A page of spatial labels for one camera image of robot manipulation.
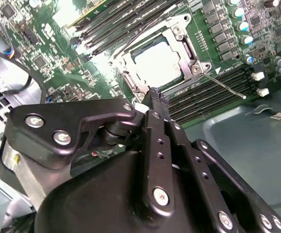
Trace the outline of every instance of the black plastic part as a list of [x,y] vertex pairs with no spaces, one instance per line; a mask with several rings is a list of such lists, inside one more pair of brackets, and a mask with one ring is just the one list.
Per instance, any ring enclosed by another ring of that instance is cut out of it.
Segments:
[[139,195],[137,152],[123,152],[62,184],[38,210],[35,233],[199,233],[194,217],[196,192],[191,180],[172,168],[176,211],[165,223],[152,227],[139,219],[134,202]]
[[[10,112],[4,134],[13,149],[47,168],[60,169],[87,150],[99,127],[109,122],[132,120],[136,111],[126,110],[126,104],[131,107],[123,99],[23,105]],[[41,117],[44,126],[37,129],[28,126],[25,118],[31,115]],[[62,146],[53,140],[58,131],[71,136],[68,145]]]

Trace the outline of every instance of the black wire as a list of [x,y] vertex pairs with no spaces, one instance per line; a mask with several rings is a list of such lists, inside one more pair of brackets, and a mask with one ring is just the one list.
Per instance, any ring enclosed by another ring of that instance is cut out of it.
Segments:
[[5,91],[3,94],[6,94],[6,95],[15,95],[15,94],[18,94],[20,93],[21,91],[27,89],[32,81],[32,79],[35,80],[35,82],[39,85],[40,89],[41,89],[41,98],[40,98],[40,103],[45,103],[46,101],[46,89],[45,89],[45,86],[42,82],[42,79],[38,77],[38,75],[29,70],[26,66],[24,66],[22,63],[16,61],[16,60],[10,60],[9,57],[3,53],[0,52],[0,57],[11,62],[12,64],[18,66],[19,68],[21,68],[22,70],[24,70],[26,73],[28,73],[28,79],[26,81],[26,84],[20,88],[19,90],[8,90],[8,91]]

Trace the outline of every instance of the green circuit board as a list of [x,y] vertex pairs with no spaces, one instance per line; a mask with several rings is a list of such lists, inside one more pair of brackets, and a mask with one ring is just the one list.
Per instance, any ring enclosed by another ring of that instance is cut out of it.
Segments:
[[[37,2],[38,6],[32,7],[31,1],[28,0],[0,0],[0,20],[8,29],[20,53],[19,59],[40,74],[47,94],[53,101],[114,97],[134,100],[134,94],[122,74],[115,66],[109,65],[112,53],[128,42],[133,35],[127,34],[118,43],[109,46],[90,61],[83,59],[87,51],[79,52],[71,43],[75,37],[75,25],[84,19],[93,20],[110,7],[111,2],[116,1],[35,0],[32,2]],[[226,73],[244,64],[246,56],[249,55],[254,59],[253,64],[263,65],[269,77],[270,92],[281,88],[281,73],[273,63],[277,56],[281,57],[281,7],[265,8],[262,0],[242,0],[236,5],[230,5],[224,0],[212,2],[180,0],[176,1],[176,4],[177,7],[167,17],[191,15],[192,20],[186,30],[199,60],[211,63],[209,71],[211,76],[216,77],[218,73]],[[238,8],[244,10],[241,17],[234,16]],[[247,22],[249,30],[238,31],[240,22]],[[226,29],[214,32],[213,26],[218,24],[229,28],[229,32],[225,33]],[[109,30],[109,28],[103,27],[101,30]],[[123,32],[123,28],[115,30],[109,33],[109,37],[118,36]],[[221,43],[215,42],[214,38],[219,33],[228,34],[228,38],[224,39],[227,49],[220,47]],[[253,42],[249,45],[243,44],[245,36],[251,36]],[[175,97],[189,88],[188,85],[174,91],[169,97]],[[212,113],[206,113],[191,122],[186,122],[184,126],[198,123],[257,97],[250,94],[246,100],[235,100],[223,105]]]

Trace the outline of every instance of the silver screw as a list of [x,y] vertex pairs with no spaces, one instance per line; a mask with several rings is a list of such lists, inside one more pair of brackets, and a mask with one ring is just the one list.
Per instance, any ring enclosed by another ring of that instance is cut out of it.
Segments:
[[62,146],[68,145],[71,142],[70,135],[65,131],[54,133],[53,139],[56,143]]
[[28,116],[25,123],[32,128],[40,128],[44,125],[43,119],[39,116]]
[[264,226],[267,227],[268,229],[272,229],[272,225],[269,222],[269,220],[264,215],[260,215],[260,217],[261,217],[261,220],[262,220]]
[[175,126],[175,128],[176,128],[177,130],[180,130],[180,125],[179,125],[179,124],[174,123],[174,126]]
[[179,27],[174,27],[173,28],[173,32],[174,32],[174,34],[176,34],[176,35],[178,35],[178,34],[180,34],[180,28]]
[[208,145],[207,144],[205,144],[204,142],[200,142],[200,144],[201,144],[201,146],[204,148],[204,149],[208,149]]
[[168,195],[160,188],[154,189],[154,197],[159,205],[166,206],[169,203]]
[[272,216],[272,219],[275,222],[275,224],[277,225],[277,227],[279,229],[281,229],[281,222],[280,222],[280,220],[277,217],[275,217],[275,216]]
[[226,227],[228,230],[231,230],[233,228],[231,219],[223,211],[218,212],[218,217],[224,227]]
[[125,103],[125,104],[123,105],[123,107],[124,107],[126,110],[128,110],[128,111],[132,111],[132,107],[131,107],[130,105],[128,105],[127,103]]
[[159,116],[158,113],[152,113],[152,115],[153,115],[155,118],[160,119],[160,116]]

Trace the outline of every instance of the integrated circuit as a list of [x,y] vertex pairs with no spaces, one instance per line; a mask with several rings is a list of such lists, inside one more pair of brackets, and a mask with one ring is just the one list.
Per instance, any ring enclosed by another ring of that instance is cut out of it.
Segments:
[[13,15],[15,15],[15,11],[13,10],[10,4],[6,4],[4,7],[2,7],[1,12],[8,19],[11,18]]
[[220,51],[220,52],[224,52],[224,51],[228,50],[228,49],[229,49],[229,44],[228,44],[228,42],[225,42],[225,43],[223,43],[223,44],[221,44],[221,45],[218,45],[218,46],[217,46],[217,49],[218,49],[218,51]]
[[220,23],[210,27],[210,32],[212,34],[216,34],[216,33],[219,33],[221,32],[223,29],[222,29],[222,25],[220,25]]
[[256,26],[261,22],[261,18],[259,16],[256,16],[254,18],[250,19],[252,26]]
[[277,36],[280,36],[280,35],[281,35],[281,27],[277,28],[277,29],[275,30],[275,32],[276,32],[276,35],[277,35]]
[[215,13],[213,15],[206,17],[205,20],[208,24],[213,24],[218,21],[218,15],[217,13]]
[[224,41],[226,39],[226,36],[224,33],[220,33],[217,36],[215,36],[213,39],[216,43],[221,43],[222,41]]
[[229,60],[232,57],[233,57],[233,55],[232,55],[232,52],[230,52],[230,51],[221,55],[221,58],[223,61]]
[[38,56],[35,60],[35,65],[40,69],[46,65],[46,61],[42,56]]

